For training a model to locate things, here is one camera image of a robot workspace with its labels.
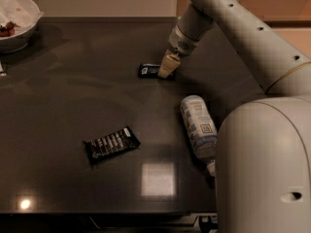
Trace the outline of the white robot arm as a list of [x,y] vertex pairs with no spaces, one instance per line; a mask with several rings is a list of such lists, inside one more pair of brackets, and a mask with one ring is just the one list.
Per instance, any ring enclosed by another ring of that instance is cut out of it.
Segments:
[[169,38],[166,77],[217,23],[264,91],[218,134],[219,233],[311,233],[310,59],[239,0],[190,0]]

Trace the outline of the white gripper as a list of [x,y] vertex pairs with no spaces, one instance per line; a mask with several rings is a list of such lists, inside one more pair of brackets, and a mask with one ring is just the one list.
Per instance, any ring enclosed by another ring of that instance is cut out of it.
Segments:
[[162,58],[157,75],[166,79],[181,64],[180,55],[191,55],[198,45],[199,38],[188,35],[176,25],[169,36],[169,50]]

